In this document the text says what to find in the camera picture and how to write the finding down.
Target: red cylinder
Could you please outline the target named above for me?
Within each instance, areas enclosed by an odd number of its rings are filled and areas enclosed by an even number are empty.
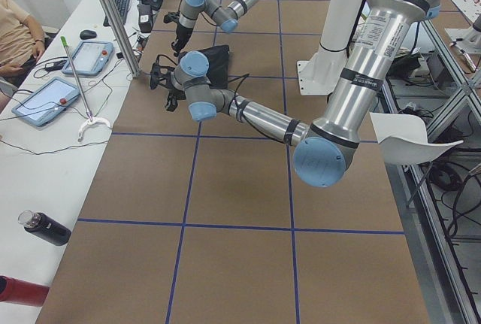
[[[48,286],[0,276],[0,301],[41,307],[48,291]]]

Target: white desk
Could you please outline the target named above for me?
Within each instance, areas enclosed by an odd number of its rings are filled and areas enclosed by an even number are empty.
[[[132,0],[131,9],[125,25],[127,35],[138,27],[136,0]],[[98,0],[83,0],[67,23],[60,30],[42,61],[56,56],[64,56],[65,51],[60,36],[67,38],[71,49],[79,43],[79,33],[84,29],[97,32],[96,39],[113,41],[113,31],[103,27],[104,12]],[[114,42],[115,52],[119,52]],[[83,78],[85,87],[88,82],[97,81],[112,69],[117,58],[110,59],[103,72],[93,79]],[[55,71],[43,79],[35,79],[30,74],[22,85],[22,89],[35,90],[51,77],[60,76]],[[115,71],[106,78],[113,92],[99,114],[113,123],[122,107],[129,88],[129,69],[125,62],[119,64]],[[89,105],[94,113],[101,107],[110,90],[100,83],[86,93]],[[0,119],[13,117],[11,108],[16,104],[11,101],[0,115]],[[82,114],[84,108],[81,100],[76,107]],[[67,110],[55,121],[42,129],[36,129],[21,120],[0,121],[0,135],[10,144],[24,147],[35,152],[58,150],[63,147],[77,145],[77,133],[85,121],[76,111]],[[81,144],[107,141],[110,129],[105,126],[94,126],[85,131]],[[21,280],[50,285],[56,273],[64,247],[55,247],[23,230],[17,223],[19,213],[24,210],[45,212],[55,220],[74,228],[77,216],[89,190],[98,163],[106,144],[81,147],[60,153],[34,156],[21,150],[0,143],[0,183],[2,183],[2,199],[0,200],[0,275],[15,277]],[[23,305],[0,303],[0,322],[5,324],[34,323],[40,308]]]

